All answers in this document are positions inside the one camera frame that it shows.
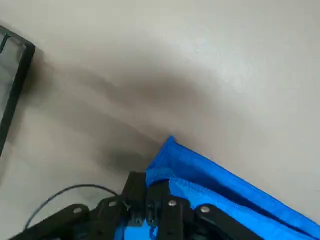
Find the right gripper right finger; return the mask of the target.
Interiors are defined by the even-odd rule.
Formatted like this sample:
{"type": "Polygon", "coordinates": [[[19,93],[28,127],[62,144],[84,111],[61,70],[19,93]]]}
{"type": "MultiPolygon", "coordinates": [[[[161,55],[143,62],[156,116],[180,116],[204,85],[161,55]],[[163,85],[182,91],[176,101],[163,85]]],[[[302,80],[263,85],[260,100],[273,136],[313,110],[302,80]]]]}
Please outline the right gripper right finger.
{"type": "Polygon", "coordinates": [[[148,187],[147,223],[158,240],[260,240],[261,237],[213,206],[192,209],[189,200],[171,194],[170,181],[148,187]]]}

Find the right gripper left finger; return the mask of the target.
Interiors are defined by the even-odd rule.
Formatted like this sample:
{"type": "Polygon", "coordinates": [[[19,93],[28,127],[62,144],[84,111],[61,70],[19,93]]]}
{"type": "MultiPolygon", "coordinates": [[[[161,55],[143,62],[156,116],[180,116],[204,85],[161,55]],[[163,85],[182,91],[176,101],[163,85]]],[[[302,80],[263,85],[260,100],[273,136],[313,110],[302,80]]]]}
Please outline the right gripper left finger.
{"type": "Polygon", "coordinates": [[[31,226],[28,220],[15,240],[122,240],[127,226],[141,227],[146,218],[146,175],[130,172],[121,194],[99,185],[79,184],[78,188],[96,188],[112,196],[90,210],[84,204],[72,204],[31,226]]]}

